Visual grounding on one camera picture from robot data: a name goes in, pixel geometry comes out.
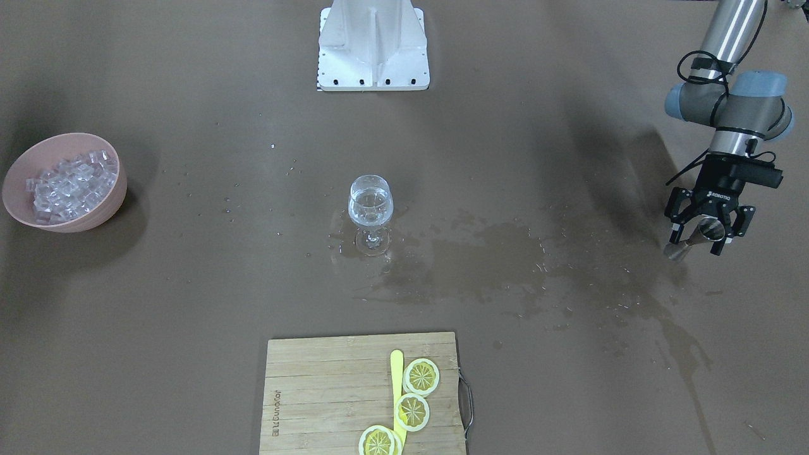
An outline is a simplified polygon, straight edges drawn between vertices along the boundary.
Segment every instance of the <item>black cable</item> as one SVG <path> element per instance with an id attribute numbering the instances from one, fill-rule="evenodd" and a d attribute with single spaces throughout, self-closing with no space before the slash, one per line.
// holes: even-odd
<path id="1" fill-rule="evenodd" d="M 693 51 L 691 51 L 689 53 L 686 53 L 680 59 L 680 61 L 677 63 L 677 75 L 680 77 L 680 79 L 684 80 L 686 83 L 694 83 L 696 85 L 706 85 L 706 84 L 709 84 L 709 83 L 720 83 L 725 87 L 725 95 L 724 95 L 725 98 L 730 96 L 731 92 L 730 92 L 730 88 L 728 87 L 727 76 L 731 75 L 731 72 L 739 64 L 741 64 L 742 60 L 744 60 L 744 58 L 748 55 L 748 53 L 750 53 L 750 49 L 752 49 L 753 45 L 756 43 L 756 40 L 758 39 L 759 33 L 761 32 L 761 28 L 764 26 L 764 19 L 767 17 L 767 5 L 768 5 L 768 2 L 765 0 L 764 9 L 761 11 L 761 19 L 759 19 L 758 27 L 756 28 L 756 32 L 753 33 L 753 38 L 750 40 L 750 44 L 748 45 L 748 48 L 744 50 L 744 53 L 739 58 L 739 60 L 735 64 L 733 64 L 733 66 L 731 66 L 730 70 L 724 70 L 722 68 L 723 62 L 721 60 L 719 60 L 719 58 L 717 56 L 713 55 L 712 53 L 710 53 L 708 51 L 705 51 L 705 50 L 693 50 Z M 691 57 L 692 55 L 699 55 L 699 54 L 706 55 L 706 56 L 710 57 L 711 66 L 715 66 L 716 68 L 718 68 L 716 71 L 719 72 L 719 76 L 717 76 L 717 77 L 715 77 L 713 79 L 703 79 L 703 78 L 692 77 L 690 75 L 688 77 L 685 77 L 685 75 L 683 75 L 683 72 L 680 70 L 680 68 L 682 67 L 683 63 L 685 62 L 685 59 L 688 58 L 688 57 Z M 713 111 L 711 112 L 711 115 L 710 115 L 710 124 L 711 124 L 711 126 L 714 125 L 714 116 L 716 115 L 716 112 L 717 112 L 717 110 L 719 108 L 719 105 L 721 103 L 722 103 L 722 97 L 720 96 L 719 99 L 717 100 L 716 104 L 714 105 L 714 109 L 713 109 Z M 781 116 L 782 117 L 784 115 L 785 110 L 786 110 L 786 105 L 784 104 L 781 107 Z M 697 158 L 695 158 L 690 164 L 688 164 L 688 166 L 684 167 L 681 171 L 676 173 L 669 181 L 667 181 L 666 186 L 669 186 L 673 181 L 677 180 L 678 177 L 682 176 L 686 172 L 688 172 L 691 169 L 694 169 L 695 167 L 697 167 L 697 166 L 701 165 L 702 163 L 704 163 L 704 161 L 700 161 L 700 159 L 702 159 L 702 157 L 707 155 L 707 154 L 708 154 L 708 149 L 705 149 L 705 151 L 703 151 Z M 751 158 L 755 159 L 755 158 L 758 158 L 758 157 L 760 157 L 762 155 L 767 155 L 767 154 L 770 154 L 770 155 L 773 156 L 773 159 L 772 159 L 772 161 L 770 161 L 770 163 L 775 162 L 775 159 L 776 159 L 775 153 L 772 153 L 771 151 L 765 151 L 765 152 L 760 153 L 758 155 L 751 156 Z"/>
<path id="2" fill-rule="evenodd" d="M 671 183 L 673 181 L 677 180 L 678 177 L 680 177 L 681 175 L 685 174 L 686 172 L 690 171 L 691 169 L 694 169 L 695 167 L 702 164 L 703 162 L 700 161 L 700 159 L 703 156 L 708 155 L 708 150 L 709 149 L 706 148 L 705 151 L 703 151 L 697 158 L 694 158 L 694 161 L 689 163 L 688 166 L 684 167 L 682 171 L 679 171 L 678 173 L 676 173 L 671 179 L 669 179 L 669 181 L 666 182 L 666 186 L 671 185 Z"/>
<path id="3" fill-rule="evenodd" d="M 771 129 L 775 128 L 775 125 L 781 123 L 781 120 L 784 118 L 784 114 L 786 114 L 786 102 L 783 98 L 781 98 L 781 115 L 778 116 L 778 120 L 774 121 L 773 124 L 769 126 L 767 131 L 770 131 Z"/>
<path id="4" fill-rule="evenodd" d="M 773 156 L 773 158 L 770 161 L 767 161 L 767 163 L 775 163 L 775 159 L 777 158 L 777 155 L 775 155 L 774 151 L 763 151 L 758 155 L 751 156 L 750 158 L 757 159 L 759 156 L 762 156 L 762 155 L 772 155 Z"/>
<path id="5" fill-rule="evenodd" d="M 748 45 L 747 50 L 744 51 L 744 53 L 742 54 L 742 57 L 740 57 L 739 61 L 736 62 L 737 66 L 741 65 L 742 60 L 744 60 L 744 58 L 748 55 L 748 53 L 750 52 L 750 49 L 753 49 L 753 44 L 756 43 L 756 39 L 758 38 L 758 34 L 759 34 L 759 32 L 761 32 L 761 27 L 764 25 L 764 19 L 765 19 L 765 17 L 767 17 L 767 5 L 768 4 L 769 4 L 769 2 L 767 2 L 765 0 L 765 2 L 764 2 L 764 10 L 761 12 L 761 19 L 759 19 L 759 26 L 756 29 L 756 32 L 753 33 L 753 38 L 750 40 L 750 44 Z"/>

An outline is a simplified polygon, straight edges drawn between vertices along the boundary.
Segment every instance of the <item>glass stem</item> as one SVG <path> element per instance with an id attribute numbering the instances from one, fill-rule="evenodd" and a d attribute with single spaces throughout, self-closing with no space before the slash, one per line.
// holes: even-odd
<path id="1" fill-rule="evenodd" d="M 380 229 L 365 230 L 365 241 L 368 248 L 376 248 L 382 242 L 382 236 L 379 234 Z"/>

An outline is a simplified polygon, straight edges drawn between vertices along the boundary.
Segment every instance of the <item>yellow spatula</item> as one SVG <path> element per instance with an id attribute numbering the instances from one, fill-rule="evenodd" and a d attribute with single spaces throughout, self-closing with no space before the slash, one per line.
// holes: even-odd
<path id="1" fill-rule="evenodd" d="M 391 381 L 393 387 L 393 432 L 402 439 L 402 449 L 405 447 L 405 439 L 407 439 L 407 430 L 402 428 L 396 421 L 396 402 L 402 396 L 402 372 L 405 369 L 405 355 L 398 349 L 391 351 Z"/>

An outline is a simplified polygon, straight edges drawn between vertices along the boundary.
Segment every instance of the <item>water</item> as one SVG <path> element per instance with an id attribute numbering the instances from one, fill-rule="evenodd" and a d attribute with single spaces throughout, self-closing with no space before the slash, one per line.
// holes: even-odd
<path id="1" fill-rule="evenodd" d="M 351 195 L 349 216 L 358 226 L 376 228 L 387 223 L 393 215 L 393 198 L 379 187 L 360 189 Z"/>

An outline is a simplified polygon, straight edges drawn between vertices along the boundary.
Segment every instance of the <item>metal handle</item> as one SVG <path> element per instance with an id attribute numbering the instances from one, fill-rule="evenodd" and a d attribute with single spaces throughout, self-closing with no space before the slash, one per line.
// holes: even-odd
<path id="1" fill-rule="evenodd" d="M 475 421 L 475 399 L 472 396 L 472 386 L 469 385 L 469 381 L 466 380 L 464 372 L 460 368 L 458 368 L 458 379 L 459 384 L 463 384 L 466 389 L 466 399 L 469 403 L 469 421 L 464 423 L 463 415 L 460 418 L 461 424 L 464 426 L 464 439 L 469 440 L 469 428 L 472 427 L 472 423 Z"/>

